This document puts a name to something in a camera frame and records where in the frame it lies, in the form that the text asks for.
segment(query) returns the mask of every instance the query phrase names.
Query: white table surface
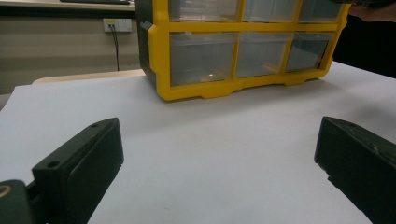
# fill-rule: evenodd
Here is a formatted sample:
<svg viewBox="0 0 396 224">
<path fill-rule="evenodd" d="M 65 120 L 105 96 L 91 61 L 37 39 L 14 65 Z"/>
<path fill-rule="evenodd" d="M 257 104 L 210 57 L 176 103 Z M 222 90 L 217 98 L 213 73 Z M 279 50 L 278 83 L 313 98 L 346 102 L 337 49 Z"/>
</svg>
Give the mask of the white table surface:
<svg viewBox="0 0 396 224">
<path fill-rule="evenodd" d="M 63 3 L 60 0 L 0 0 L 0 6 L 7 7 L 53 7 L 53 8 L 81 8 L 81 9 L 102 9 L 117 11 L 135 11 L 134 4 L 109 5 L 109 4 L 82 4 Z"/>
<path fill-rule="evenodd" d="M 90 223 L 370 223 L 314 163 L 323 116 L 396 142 L 396 79 L 340 63 L 302 85 L 166 103 L 145 77 L 17 87 L 0 111 L 0 180 L 86 126 L 120 119 L 125 163 Z"/>
</svg>

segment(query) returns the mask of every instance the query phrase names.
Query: dark background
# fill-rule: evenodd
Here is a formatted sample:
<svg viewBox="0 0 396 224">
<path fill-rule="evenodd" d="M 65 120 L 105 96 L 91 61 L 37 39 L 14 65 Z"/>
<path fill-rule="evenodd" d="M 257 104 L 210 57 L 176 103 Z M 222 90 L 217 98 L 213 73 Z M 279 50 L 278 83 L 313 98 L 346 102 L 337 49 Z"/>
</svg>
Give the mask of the dark background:
<svg viewBox="0 0 396 224">
<path fill-rule="evenodd" d="M 366 22 L 348 16 L 333 59 L 396 78 L 396 22 Z"/>
</svg>

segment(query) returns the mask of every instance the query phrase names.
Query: small parts organizer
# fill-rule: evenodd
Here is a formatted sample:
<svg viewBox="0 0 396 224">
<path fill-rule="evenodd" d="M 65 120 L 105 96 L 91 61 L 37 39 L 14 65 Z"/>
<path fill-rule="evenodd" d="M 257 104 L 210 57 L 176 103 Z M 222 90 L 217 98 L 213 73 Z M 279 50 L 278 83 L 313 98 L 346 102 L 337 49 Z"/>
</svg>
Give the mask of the small parts organizer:
<svg viewBox="0 0 396 224">
<path fill-rule="evenodd" d="M 349 5 L 330 0 L 136 0 L 140 64 L 166 101 L 329 71 Z"/>
</svg>

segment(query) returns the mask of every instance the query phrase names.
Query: screw hole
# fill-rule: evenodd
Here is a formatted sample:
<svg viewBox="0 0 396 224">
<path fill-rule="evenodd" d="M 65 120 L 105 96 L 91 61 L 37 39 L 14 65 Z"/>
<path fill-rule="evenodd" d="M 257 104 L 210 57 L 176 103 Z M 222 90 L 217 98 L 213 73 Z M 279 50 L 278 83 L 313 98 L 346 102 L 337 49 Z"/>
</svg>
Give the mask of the screw hole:
<svg viewBox="0 0 396 224">
<path fill-rule="evenodd" d="M 54 168 L 55 166 L 57 166 L 57 165 L 59 165 L 59 161 L 52 161 L 52 162 L 50 162 L 48 165 L 47 165 L 47 167 L 48 168 Z"/>
</svg>

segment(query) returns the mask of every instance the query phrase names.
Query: black object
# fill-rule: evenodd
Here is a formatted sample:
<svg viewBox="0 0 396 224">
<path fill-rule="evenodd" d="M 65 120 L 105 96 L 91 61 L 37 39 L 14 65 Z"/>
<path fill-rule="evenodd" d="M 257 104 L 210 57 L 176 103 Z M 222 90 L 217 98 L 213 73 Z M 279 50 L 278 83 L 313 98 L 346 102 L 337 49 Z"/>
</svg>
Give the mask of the black object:
<svg viewBox="0 0 396 224">
<path fill-rule="evenodd" d="M 136 15 L 131 10 L 110 10 L 106 7 L 99 8 L 71 8 L 71 7 L 14 7 L 0 6 L 0 18 L 3 17 L 38 17 L 38 18 L 117 18 L 135 19 Z"/>
<path fill-rule="evenodd" d="M 130 5 L 127 0 L 60 0 L 65 3 L 88 3 L 88 4 L 108 4 L 108 5 Z"/>
<path fill-rule="evenodd" d="M 137 39 L 139 43 L 139 62 L 140 67 L 148 77 L 150 83 L 157 86 L 157 75 L 151 69 L 149 61 L 149 29 L 151 28 L 153 16 L 152 0 L 135 0 Z"/>
<path fill-rule="evenodd" d="M 315 162 L 373 223 L 396 223 L 396 145 L 354 123 L 325 117 Z"/>
<path fill-rule="evenodd" d="M 336 62 L 396 78 L 396 22 L 347 16 L 333 54 Z"/>
<path fill-rule="evenodd" d="M 396 2 L 395 0 L 331 0 L 334 3 L 348 3 L 348 4 L 356 4 L 363 5 L 365 7 L 384 7 L 391 3 Z"/>
<path fill-rule="evenodd" d="M 96 122 L 37 164 L 29 186 L 0 182 L 0 223 L 87 223 L 122 164 L 119 120 Z"/>
</svg>

